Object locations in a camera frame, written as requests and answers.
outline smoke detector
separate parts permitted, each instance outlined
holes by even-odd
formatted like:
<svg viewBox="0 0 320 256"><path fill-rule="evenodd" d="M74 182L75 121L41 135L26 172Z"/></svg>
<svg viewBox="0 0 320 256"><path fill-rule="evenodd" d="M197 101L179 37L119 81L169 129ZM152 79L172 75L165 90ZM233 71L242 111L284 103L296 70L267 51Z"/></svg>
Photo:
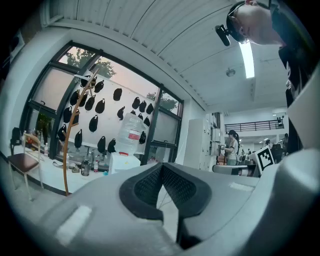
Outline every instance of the smoke detector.
<svg viewBox="0 0 320 256"><path fill-rule="evenodd" d="M228 70L225 72L225 74L228 76L228 77L233 77L235 75L236 71L234 69L230 69L228 68Z"/></svg>

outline chair leg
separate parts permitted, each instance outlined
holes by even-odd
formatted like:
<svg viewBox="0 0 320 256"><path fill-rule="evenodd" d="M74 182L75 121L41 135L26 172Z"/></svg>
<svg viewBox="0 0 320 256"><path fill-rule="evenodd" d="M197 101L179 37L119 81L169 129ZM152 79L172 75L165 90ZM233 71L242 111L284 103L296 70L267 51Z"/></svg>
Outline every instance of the chair leg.
<svg viewBox="0 0 320 256"><path fill-rule="evenodd" d="M29 195L29 200L32 201L32 197L31 197L31 194L30 194L30 191L29 191L28 178L27 178L27 174L26 173L24 173L24 180L25 180L26 190L27 190L28 195Z"/></svg>
<svg viewBox="0 0 320 256"><path fill-rule="evenodd" d="M39 177L40 177L40 184L41 184L41 188L43 188L43 189L44 189L44 185L42 184L42 174L41 174L41 168L40 168L40 165L39 165L38 169L39 169Z"/></svg>
<svg viewBox="0 0 320 256"><path fill-rule="evenodd" d="M13 176L13 171L12 171L12 167L11 167L11 163L9 162L9 172L10 172L10 176L11 176L11 180L12 180L12 185L14 190L17 189L16 184L15 184L15 180L14 180L14 176Z"/></svg>

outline red label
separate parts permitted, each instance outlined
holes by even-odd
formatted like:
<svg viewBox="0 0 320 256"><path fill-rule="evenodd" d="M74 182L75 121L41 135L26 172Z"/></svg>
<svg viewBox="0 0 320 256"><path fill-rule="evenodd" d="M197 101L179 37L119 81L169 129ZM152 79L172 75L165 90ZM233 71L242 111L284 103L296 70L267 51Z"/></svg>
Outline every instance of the red label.
<svg viewBox="0 0 320 256"><path fill-rule="evenodd" d="M133 139L133 140L139 140L140 137L139 135L133 134L133 133L129 133L129 139Z"/></svg>
<svg viewBox="0 0 320 256"><path fill-rule="evenodd" d="M138 132L137 130L130 130L130 133L129 133L129 139L132 139L132 140L139 140L140 139L140 132Z"/></svg>

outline brown chair seat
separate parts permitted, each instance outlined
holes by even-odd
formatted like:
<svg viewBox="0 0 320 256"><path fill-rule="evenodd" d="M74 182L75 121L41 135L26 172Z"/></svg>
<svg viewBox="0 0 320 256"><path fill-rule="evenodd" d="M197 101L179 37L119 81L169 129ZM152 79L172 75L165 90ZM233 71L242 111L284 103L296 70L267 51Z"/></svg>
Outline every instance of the brown chair seat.
<svg viewBox="0 0 320 256"><path fill-rule="evenodd" d="M10 155L8 161L23 173L30 171L38 164L37 160L25 153Z"/></svg>

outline railing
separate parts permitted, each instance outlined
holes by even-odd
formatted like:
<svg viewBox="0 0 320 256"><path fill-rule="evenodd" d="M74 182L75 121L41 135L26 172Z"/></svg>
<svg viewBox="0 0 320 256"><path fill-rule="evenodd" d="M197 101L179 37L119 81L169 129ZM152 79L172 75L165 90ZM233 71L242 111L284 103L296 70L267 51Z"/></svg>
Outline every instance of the railing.
<svg viewBox="0 0 320 256"><path fill-rule="evenodd" d="M235 130L236 132L249 132L249 131L275 130L275 129L285 128L284 122L282 119L261 121L261 122L233 123L233 124L225 124L224 126L227 132L230 130Z"/></svg>

